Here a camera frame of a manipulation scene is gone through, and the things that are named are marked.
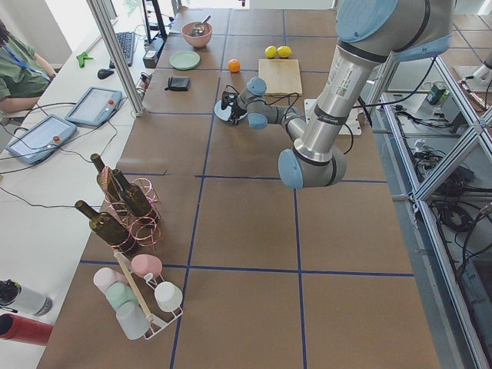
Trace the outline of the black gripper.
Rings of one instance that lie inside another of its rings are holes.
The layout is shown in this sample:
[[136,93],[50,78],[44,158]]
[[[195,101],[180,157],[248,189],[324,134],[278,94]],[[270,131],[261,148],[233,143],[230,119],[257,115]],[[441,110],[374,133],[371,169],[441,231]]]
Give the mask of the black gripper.
[[247,114],[247,111],[241,108],[238,104],[238,97],[231,99],[231,114],[229,117],[230,123],[233,125],[238,125],[239,121]]

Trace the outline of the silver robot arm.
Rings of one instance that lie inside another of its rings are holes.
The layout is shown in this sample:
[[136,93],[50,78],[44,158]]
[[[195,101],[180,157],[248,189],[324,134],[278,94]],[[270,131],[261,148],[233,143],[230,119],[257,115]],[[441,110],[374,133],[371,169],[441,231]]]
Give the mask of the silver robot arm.
[[448,50],[455,7],[454,1],[345,1],[337,11],[338,40],[327,83],[306,116],[267,104],[266,83],[253,78],[233,99],[228,120],[237,123],[245,116],[253,129],[284,128],[293,141],[278,159],[287,187],[334,185],[347,168],[335,139],[373,69],[390,55],[406,62]]

